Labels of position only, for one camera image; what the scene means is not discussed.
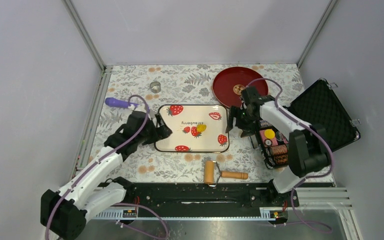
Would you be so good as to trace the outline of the strawberry print tray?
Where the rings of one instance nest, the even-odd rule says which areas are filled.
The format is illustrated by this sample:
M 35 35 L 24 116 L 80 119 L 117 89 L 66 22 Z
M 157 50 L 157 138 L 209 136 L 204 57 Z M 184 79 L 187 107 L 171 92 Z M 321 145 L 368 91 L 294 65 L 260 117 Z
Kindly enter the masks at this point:
M 230 146 L 226 131 L 228 111 L 222 105 L 165 104 L 158 110 L 171 136 L 154 144 L 159 152 L 222 153 Z M 197 125 L 206 125 L 197 132 Z

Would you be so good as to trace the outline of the yellow dough lump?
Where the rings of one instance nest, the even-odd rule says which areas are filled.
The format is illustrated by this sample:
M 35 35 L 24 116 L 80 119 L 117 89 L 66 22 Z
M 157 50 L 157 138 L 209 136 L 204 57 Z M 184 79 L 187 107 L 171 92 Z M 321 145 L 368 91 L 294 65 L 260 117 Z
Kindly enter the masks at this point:
M 207 126 L 206 126 L 205 124 L 198 124 L 198 125 L 196 126 L 196 131 L 197 131 L 198 133 L 202 133 L 202 132 L 204 132 L 206 129 L 207 129 Z

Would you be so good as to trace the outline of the wooden dough roller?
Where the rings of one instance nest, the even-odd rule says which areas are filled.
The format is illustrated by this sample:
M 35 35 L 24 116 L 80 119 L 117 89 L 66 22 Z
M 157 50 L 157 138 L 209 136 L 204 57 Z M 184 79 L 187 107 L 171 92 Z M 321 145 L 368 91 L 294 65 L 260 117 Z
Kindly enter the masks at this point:
M 204 164 L 203 182 L 211 188 L 215 188 L 221 178 L 247 180 L 249 175 L 245 172 L 233 172 L 221 170 L 217 161 L 206 161 Z

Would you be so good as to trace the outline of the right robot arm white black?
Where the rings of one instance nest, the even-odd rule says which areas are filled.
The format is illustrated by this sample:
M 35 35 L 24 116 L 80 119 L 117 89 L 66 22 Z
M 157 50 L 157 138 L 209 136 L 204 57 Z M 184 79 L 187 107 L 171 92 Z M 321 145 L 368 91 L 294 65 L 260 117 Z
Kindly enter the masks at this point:
M 287 192 L 315 178 L 315 173 L 332 168 L 334 157 L 327 141 L 326 130 L 321 125 L 312 125 L 301 120 L 278 103 L 278 98 L 262 96 L 253 86 L 241 92 L 240 106 L 230 106 L 226 133 L 234 127 L 242 130 L 242 137 L 248 137 L 257 130 L 257 123 L 267 121 L 279 130 L 288 141 L 288 167 L 272 182 L 267 191 L 267 201 L 273 206 L 281 205 L 287 199 Z

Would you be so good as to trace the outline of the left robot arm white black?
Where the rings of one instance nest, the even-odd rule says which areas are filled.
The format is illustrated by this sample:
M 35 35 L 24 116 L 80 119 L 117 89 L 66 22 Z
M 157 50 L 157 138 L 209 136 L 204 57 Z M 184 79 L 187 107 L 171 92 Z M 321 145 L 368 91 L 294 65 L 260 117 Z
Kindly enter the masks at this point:
M 133 111 L 104 142 L 103 148 L 77 176 L 59 190 L 46 190 L 40 199 L 40 223 L 45 239 L 50 232 L 65 240 L 76 239 L 86 224 L 108 207 L 132 204 L 135 192 L 120 183 L 110 183 L 95 192 L 99 183 L 119 167 L 139 145 L 149 145 L 168 138 L 172 130 L 159 113 Z

